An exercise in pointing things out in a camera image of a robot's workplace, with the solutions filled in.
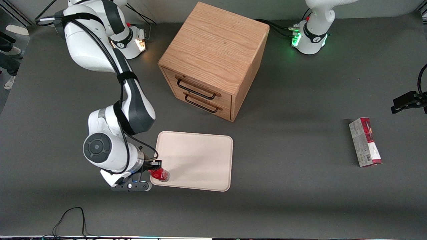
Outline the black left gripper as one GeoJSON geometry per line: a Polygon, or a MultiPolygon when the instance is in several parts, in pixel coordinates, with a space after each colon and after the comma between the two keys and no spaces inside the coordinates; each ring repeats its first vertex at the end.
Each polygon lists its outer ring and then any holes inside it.
{"type": "Polygon", "coordinates": [[[392,114],[411,108],[423,108],[425,114],[427,114],[427,92],[421,94],[416,91],[407,92],[395,98],[393,104],[391,107],[392,114]]]}

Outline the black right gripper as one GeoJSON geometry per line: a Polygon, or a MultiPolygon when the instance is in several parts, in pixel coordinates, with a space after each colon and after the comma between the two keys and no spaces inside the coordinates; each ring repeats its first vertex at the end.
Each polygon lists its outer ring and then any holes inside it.
{"type": "Polygon", "coordinates": [[[135,182],[142,182],[143,172],[155,171],[158,170],[158,168],[162,168],[162,160],[150,159],[149,161],[144,161],[142,167],[136,172],[138,179],[135,182]]]}

